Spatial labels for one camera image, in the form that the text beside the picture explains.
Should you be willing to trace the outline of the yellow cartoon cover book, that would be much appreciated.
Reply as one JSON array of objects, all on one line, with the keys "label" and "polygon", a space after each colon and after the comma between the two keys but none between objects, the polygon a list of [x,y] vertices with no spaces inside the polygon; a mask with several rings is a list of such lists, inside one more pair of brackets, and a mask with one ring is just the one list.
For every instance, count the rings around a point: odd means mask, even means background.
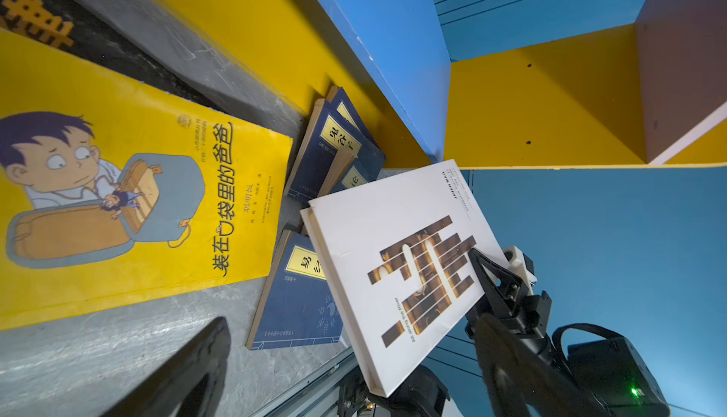
[{"label": "yellow cartoon cover book", "polygon": [[1,36],[1,326],[265,276],[293,141]]}]

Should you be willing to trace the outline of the black book yellow title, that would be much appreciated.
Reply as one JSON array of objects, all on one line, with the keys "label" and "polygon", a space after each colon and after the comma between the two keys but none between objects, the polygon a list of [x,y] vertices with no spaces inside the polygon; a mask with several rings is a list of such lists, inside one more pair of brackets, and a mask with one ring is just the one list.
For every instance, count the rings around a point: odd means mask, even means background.
[{"label": "black book yellow title", "polygon": [[1,0],[1,28],[207,108],[217,108],[75,0]]}]

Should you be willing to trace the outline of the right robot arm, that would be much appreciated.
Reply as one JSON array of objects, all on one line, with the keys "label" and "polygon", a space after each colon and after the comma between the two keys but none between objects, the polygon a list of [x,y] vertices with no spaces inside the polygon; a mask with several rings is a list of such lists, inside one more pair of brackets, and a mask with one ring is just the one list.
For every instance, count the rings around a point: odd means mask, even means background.
[{"label": "right robot arm", "polygon": [[552,301],[536,295],[534,265],[518,248],[504,251],[508,267],[468,242],[422,242],[384,254],[372,284],[397,272],[420,278],[397,302],[403,319],[382,336],[385,346],[405,329],[423,341],[429,328],[452,316],[458,301],[482,290],[469,308],[465,331],[477,350],[490,403],[498,416],[668,416],[666,398],[632,343],[612,330],[573,323],[547,333]]}]

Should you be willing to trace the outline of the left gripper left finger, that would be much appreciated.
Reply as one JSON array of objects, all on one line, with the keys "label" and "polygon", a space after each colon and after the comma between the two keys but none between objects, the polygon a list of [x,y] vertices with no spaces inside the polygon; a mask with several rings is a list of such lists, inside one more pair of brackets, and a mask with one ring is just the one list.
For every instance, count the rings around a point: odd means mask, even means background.
[{"label": "left gripper left finger", "polygon": [[226,318],[212,320],[106,416],[213,416],[220,405],[231,335]]}]

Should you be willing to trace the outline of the white book brown pattern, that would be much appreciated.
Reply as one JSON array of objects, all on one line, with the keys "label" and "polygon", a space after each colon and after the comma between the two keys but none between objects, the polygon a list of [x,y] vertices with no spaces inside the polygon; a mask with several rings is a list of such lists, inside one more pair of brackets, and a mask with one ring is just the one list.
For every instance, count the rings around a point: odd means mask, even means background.
[{"label": "white book brown pattern", "polygon": [[369,390],[393,394],[507,258],[455,161],[313,199],[301,212]]}]

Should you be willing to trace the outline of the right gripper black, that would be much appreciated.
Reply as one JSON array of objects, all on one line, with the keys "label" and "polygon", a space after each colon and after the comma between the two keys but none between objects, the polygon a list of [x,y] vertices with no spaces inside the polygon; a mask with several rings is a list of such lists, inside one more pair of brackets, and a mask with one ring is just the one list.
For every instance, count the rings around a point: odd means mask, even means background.
[{"label": "right gripper black", "polygon": [[[477,248],[468,251],[484,296],[466,314],[465,332],[474,340],[475,322],[494,316],[547,366],[557,367],[556,348],[547,334],[552,299],[547,292],[524,297],[524,281],[490,260]],[[391,416],[441,417],[450,394],[438,377],[420,365],[388,397],[367,393],[367,398]]]}]

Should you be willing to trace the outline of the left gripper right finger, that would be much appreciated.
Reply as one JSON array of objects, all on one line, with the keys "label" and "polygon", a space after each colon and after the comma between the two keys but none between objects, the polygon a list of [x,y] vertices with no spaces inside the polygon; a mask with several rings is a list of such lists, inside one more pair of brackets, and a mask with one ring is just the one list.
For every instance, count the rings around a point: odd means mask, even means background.
[{"label": "left gripper right finger", "polygon": [[496,416],[606,416],[555,369],[546,365],[494,316],[474,325],[474,346]]}]

